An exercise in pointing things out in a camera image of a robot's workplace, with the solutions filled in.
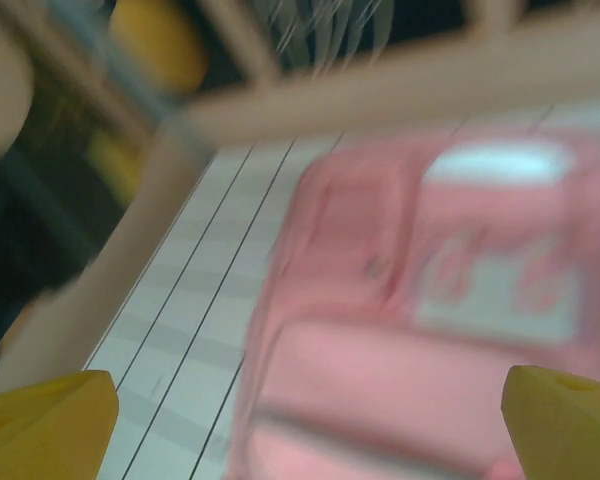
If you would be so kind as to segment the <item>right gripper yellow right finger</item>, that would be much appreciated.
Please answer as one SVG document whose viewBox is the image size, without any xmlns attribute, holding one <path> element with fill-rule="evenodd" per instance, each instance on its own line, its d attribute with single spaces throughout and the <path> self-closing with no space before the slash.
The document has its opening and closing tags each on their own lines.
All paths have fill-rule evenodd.
<svg viewBox="0 0 600 480">
<path fill-rule="evenodd" d="M 514 366 L 501 410 L 526 478 L 600 480 L 600 381 Z"/>
</svg>

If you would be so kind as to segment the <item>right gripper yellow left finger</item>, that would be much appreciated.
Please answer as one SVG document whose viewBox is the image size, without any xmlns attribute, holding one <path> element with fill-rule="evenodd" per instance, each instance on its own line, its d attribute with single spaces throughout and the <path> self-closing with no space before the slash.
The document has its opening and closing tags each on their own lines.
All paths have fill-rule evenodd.
<svg viewBox="0 0 600 480">
<path fill-rule="evenodd" d="M 0 394 L 0 480 L 98 476 L 119 412 L 109 372 L 88 370 Z"/>
</svg>

